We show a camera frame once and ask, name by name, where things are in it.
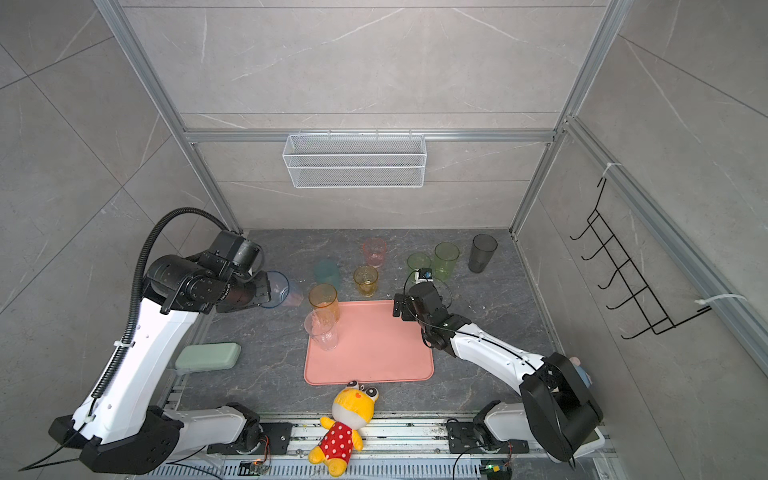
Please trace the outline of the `blue tall glass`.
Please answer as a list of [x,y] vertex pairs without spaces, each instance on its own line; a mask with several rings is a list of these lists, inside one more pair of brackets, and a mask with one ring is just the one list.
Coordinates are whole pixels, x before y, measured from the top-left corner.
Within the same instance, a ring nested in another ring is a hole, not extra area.
[[294,280],[282,272],[271,270],[267,272],[269,282],[269,300],[261,303],[265,309],[278,307],[298,307],[304,300],[303,290]]

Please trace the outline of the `pink plastic tray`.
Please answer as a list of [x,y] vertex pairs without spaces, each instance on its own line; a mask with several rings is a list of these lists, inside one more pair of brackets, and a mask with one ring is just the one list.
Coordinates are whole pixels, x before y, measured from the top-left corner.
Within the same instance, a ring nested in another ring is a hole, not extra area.
[[324,350],[308,342],[305,381],[314,386],[419,382],[434,373],[432,351],[421,327],[392,315],[391,300],[342,302],[336,324],[338,343]]

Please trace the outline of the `tall amber glass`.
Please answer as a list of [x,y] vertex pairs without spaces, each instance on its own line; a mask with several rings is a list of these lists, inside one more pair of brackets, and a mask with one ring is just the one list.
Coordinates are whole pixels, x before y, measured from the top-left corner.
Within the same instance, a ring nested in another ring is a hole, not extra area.
[[313,286],[308,299],[313,309],[328,313],[335,322],[340,319],[338,292],[332,284],[322,283]]

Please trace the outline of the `clear glass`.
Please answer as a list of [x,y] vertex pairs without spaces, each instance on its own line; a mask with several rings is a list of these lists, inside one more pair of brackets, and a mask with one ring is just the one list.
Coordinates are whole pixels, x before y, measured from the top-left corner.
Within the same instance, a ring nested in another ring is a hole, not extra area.
[[331,311],[313,310],[305,317],[304,329],[310,340],[322,350],[330,351],[338,345],[337,318]]

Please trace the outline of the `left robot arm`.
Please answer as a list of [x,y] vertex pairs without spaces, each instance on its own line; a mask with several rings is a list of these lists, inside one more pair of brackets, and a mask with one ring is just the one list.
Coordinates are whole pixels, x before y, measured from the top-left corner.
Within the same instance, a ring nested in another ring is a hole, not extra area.
[[230,231],[190,257],[142,258],[129,319],[90,397],[56,418],[50,436],[94,473],[144,475],[208,446],[252,452],[259,417],[238,404],[174,413],[151,402],[181,340],[199,316],[258,307],[271,298],[260,245]]

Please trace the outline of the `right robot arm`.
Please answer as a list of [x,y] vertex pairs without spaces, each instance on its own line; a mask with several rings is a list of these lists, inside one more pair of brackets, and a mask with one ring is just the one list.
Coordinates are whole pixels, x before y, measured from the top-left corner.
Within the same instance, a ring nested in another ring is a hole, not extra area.
[[519,404],[492,402],[476,415],[474,429],[484,443],[533,441],[559,462],[605,446],[599,429],[604,414],[577,358],[542,356],[503,342],[450,313],[431,281],[396,294],[393,315],[417,322],[427,347],[479,366],[521,397]]

